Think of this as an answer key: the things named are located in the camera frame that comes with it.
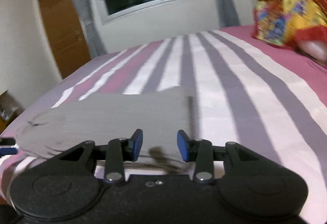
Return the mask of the grey left curtain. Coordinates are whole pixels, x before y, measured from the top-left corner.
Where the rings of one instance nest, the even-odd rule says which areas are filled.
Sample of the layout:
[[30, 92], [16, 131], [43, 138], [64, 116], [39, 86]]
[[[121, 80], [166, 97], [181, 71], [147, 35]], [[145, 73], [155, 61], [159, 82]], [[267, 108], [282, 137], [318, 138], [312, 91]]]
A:
[[92, 59], [105, 55], [106, 50], [94, 23], [91, 0], [72, 0], [77, 12], [87, 48]]

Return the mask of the colourful folded blanket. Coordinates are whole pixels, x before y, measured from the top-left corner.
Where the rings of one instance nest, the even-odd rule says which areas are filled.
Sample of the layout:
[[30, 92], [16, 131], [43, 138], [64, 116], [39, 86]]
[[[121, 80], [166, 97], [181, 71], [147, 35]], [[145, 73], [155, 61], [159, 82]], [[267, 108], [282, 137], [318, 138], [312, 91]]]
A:
[[255, 0], [253, 37], [298, 52], [301, 41], [326, 43], [326, 0]]

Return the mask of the brown wooden door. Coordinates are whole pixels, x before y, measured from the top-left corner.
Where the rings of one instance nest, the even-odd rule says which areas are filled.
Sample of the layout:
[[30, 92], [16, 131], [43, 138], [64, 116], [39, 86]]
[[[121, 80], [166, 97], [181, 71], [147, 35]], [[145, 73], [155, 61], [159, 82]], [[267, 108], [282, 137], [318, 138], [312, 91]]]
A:
[[72, 0], [38, 0], [50, 49], [62, 78], [90, 61]]

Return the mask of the grey pants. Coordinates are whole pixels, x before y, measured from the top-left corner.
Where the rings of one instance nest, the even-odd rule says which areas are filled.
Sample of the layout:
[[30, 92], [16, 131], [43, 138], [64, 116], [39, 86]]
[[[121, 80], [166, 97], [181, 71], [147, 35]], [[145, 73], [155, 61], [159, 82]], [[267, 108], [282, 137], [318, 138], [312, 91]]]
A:
[[16, 142], [27, 154], [49, 159], [83, 141], [106, 145], [141, 129], [140, 156], [127, 167], [183, 173], [189, 164], [178, 150], [177, 132], [194, 137], [194, 112], [193, 96], [182, 87], [140, 95], [94, 93], [28, 119]]

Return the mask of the dark bedside furniture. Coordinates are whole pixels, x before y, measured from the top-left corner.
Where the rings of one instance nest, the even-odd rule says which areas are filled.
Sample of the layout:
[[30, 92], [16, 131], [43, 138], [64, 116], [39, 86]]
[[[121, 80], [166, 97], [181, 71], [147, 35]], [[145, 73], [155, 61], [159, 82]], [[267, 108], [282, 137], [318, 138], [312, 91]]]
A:
[[24, 112], [24, 108], [9, 93], [8, 90], [1, 93], [0, 110], [1, 110], [1, 127], [0, 127], [1, 133], [3, 133], [6, 130], [6, 128]]

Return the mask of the striped pink purple bedsheet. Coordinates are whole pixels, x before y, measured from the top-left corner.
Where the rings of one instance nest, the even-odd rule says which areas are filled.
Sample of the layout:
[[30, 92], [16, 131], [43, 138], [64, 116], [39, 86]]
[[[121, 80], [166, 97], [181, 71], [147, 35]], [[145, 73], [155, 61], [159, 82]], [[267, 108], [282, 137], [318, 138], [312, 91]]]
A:
[[98, 57], [27, 108], [13, 137], [39, 112], [91, 91], [143, 94], [174, 86], [197, 99], [198, 135], [236, 141], [301, 175], [301, 216], [326, 223], [326, 67], [251, 36], [251, 26], [178, 36]]

